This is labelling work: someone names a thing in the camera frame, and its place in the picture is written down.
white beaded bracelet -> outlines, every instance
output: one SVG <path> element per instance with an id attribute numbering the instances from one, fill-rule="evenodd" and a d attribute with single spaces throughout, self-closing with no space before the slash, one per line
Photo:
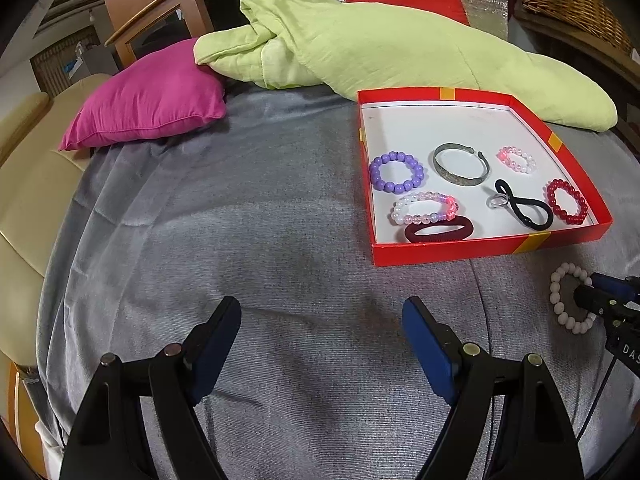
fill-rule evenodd
<path id="1" fill-rule="evenodd" d="M 431 213 L 425 215 L 405 215 L 404 208 L 411 205 L 412 202 L 424 202 L 425 200 L 433 200 L 434 202 L 440 202 L 447 206 L 447 210 L 440 213 Z M 414 192 L 407 193 L 400 200 L 394 204 L 394 210 L 391 213 L 391 218 L 398 225 L 409 224 L 430 224 L 436 223 L 442 220 L 453 220 L 456 217 L 456 212 L 460 206 L 456 199 L 451 195 L 443 195 L 442 193 L 427 192 Z"/>
<path id="2" fill-rule="evenodd" d="M 524 160 L 524 166 L 517 164 L 514 160 L 511 160 L 510 154 L 520 156 Z M 515 146 L 505 146 L 500 148 L 500 151 L 496 155 L 500 161 L 511 168 L 516 173 L 533 173 L 536 171 L 536 161 L 529 153 L 523 152 L 520 148 Z"/>
<path id="3" fill-rule="evenodd" d="M 593 326 L 596 315 L 590 312 L 584 321 L 580 322 L 576 321 L 573 317 L 569 317 L 564 311 L 564 303 L 560 301 L 560 280 L 562 280 L 565 274 L 572 274 L 587 286 L 591 286 L 591 278 L 589 278 L 589 273 L 586 270 L 581 269 L 575 264 L 565 262 L 551 273 L 551 286 L 549 286 L 551 290 L 549 301 L 551 301 L 551 304 L 554 306 L 554 313 L 558 314 L 558 323 L 564 325 L 567 330 L 571 330 L 574 334 L 584 334 Z"/>

black hair tie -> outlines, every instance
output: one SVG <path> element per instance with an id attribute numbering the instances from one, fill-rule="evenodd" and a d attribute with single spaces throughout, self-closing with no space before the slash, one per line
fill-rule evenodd
<path id="1" fill-rule="evenodd" d="M 545 231 L 546 229 L 549 229 L 554 221 L 554 213 L 546 203 L 542 202 L 542 200 L 535 200 L 533 198 L 514 196 L 511 187 L 509 187 L 509 184 L 507 184 L 503 179 L 499 178 L 495 181 L 495 190 L 498 192 L 498 195 L 494 195 L 489 199 L 490 206 L 505 207 L 507 204 L 511 205 L 511 209 L 513 209 L 518 220 L 520 220 L 529 229 L 533 229 L 534 231 Z M 543 224 L 536 224 L 531 218 L 520 211 L 518 204 L 533 205 L 543 209 L 546 212 L 546 222 Z"/>

purple beaded bracelet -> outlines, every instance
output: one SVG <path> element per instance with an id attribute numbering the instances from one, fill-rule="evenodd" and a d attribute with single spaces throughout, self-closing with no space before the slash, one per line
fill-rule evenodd
<path id="1" fill-rule="evenodd" d="M 411 180 L 405 180 L 402 184 L 382 180 L 380 178 L 380 166 L 391 160 L 404 162 L 414 172 L 414 177 Z M 403 152 L 388 152 L 373 159 L 373 162 L 369 165 L 369 176 L 374 189 L 400 195 L 405 191 L 411 191 L 414 187 L 420 186 L 424 180 L 424 167 L 413 155 L 405 155 Z"/>

hair tie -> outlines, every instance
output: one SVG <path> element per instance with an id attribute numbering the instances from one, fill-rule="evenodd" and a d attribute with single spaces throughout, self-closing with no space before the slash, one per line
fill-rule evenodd
<path id="1" fill-rule="evenodd" d="M 421 229 L 434 227 L 436 225 L 459 225 L 460 229 L 446 231 L 443 233 L 434 233 L 433 235 L 417 235 Z M 409 224 L 404 230 L 404 236 L 412 244 L 423 244 L 425 242 L 453 242 L 456 240 L 464 240 L 469 238 L 474 232 L 474 225 L 471 220 L 465 216 L 457 215 L 451 220 L 440 220 L 430 224 Z"/>
<path id="2" fill-rule="evenodd" d="M 489 206 L 507 207 L 507 205 L 510 205 L 511 209 L 513 209 L 513 212 L 518 217 L 518 220 L 520 220 L 529 229 L 533 229 L 534 231 L 544 231 L 549 229 L 549 226 L 554 221 L 554 213 L 547 204 L 542 202 L 542 200 L 535 200 L 534 198 L 514 196 L 513 191 L 511 191 L 511 187 L 509 187 L 509 184 L 507 184 L 503 179 L 499 178 L 495 181 L 495 190 L 498 194 L 493 195 L 489 199 Z M 546 222 L 543 224 L 536 224 L 531 218 L 520 211 L 518 204 L 533 205 L 543 209 L 546 212 Z"/>

pink pillow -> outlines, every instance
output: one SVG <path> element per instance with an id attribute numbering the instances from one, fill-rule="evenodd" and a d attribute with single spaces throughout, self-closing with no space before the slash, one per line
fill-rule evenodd
<path id="1" fill-rule="evenodd" d="M 159 139 L 224 117 L 224 87 L 208 66 L 196 65 L 195 42 L 152 52 L 105 81 L 84 102 L 58 149 Z"/>

